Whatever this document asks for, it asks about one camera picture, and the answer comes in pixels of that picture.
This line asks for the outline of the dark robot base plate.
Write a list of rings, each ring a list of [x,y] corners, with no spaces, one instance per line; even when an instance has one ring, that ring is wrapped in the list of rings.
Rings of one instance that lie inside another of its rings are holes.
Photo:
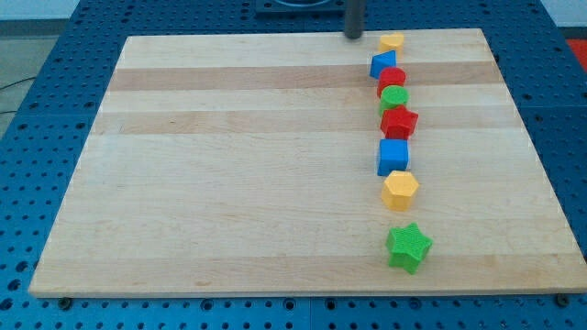
[[[338,16],[346,9],[345,0],[255,0],[256,18]]]

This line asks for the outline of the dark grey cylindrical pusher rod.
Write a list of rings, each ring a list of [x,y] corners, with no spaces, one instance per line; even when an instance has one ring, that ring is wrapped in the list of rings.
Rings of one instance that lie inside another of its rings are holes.
[[[347,0],[344,16],[344,35],[347,39],[359,39],[364,31],[366,0]]]

